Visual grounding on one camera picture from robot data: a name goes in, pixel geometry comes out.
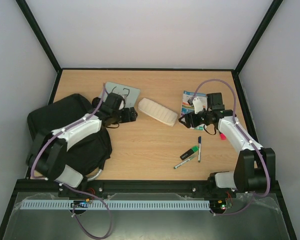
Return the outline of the grey book with G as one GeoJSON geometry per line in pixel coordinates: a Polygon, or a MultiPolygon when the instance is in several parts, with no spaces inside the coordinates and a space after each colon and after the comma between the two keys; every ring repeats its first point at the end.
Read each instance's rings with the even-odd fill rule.
{"type": "Polygon", "coordinates": [[[106,82],[105,83],[105,93],[103,95],[102,101],[104,102],[109,93],[115,93],[121,95],[125,100],[125,107],[131,108],[135,106],[135,103],[140,95],[141,90],[131,86],[106,82]]]}

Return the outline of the beige pencil case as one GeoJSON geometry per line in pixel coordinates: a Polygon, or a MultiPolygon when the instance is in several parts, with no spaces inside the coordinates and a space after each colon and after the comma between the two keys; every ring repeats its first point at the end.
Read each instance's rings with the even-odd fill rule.
{"type": "Polygon", "coordinates": [[[170,127],[173,127],[177,121],[178,114],[176,112],[148,98],[143,98],[138,103],[138,109],[147,116],[170,127]]]}

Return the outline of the black student bag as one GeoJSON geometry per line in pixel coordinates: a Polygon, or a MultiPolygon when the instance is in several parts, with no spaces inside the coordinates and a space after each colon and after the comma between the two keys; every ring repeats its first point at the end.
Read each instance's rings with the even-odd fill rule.
{"type": "MultiPolygon", "coordinates": [[[[50,105],[29,113],[27,124],[34,140],[41,131],[52,131],[67,126],[93,109],[87,98],[74,93],[50,105]]],[[[69,167],[86,176],[95,169],[102,170],[111,157],[112,145],[106,128],[91,134],[71,147],[58,162],[64,161],[69,167]]]]}

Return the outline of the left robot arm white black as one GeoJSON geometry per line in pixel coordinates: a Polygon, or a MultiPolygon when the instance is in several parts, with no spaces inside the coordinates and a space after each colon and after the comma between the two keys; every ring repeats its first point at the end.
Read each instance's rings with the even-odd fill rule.
{"type": "Polygon", "coordinates": [[[124,96],[103,93],[89,102],[72,94],[28,115],[33,144],[26,159],[33,179],[77,188],[112,154],[109,128],[135,122],[138,113],[124,96]]]}

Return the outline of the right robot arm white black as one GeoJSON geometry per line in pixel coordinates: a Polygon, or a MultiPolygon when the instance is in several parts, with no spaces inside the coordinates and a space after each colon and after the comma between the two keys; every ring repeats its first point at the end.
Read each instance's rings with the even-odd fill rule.
{"type": "Polygon", "coordinates": [[[219,196],[225,189],[240,193],[254,192],[265,197],[276,181],[276,154],[255,141],[242,127],[232,110],[202,110],[181,116],[178,121],[186,128],[213,125],[225,135],[238,159],[234,171],[215,172],[210,175],[208,191],[219,196]]]}

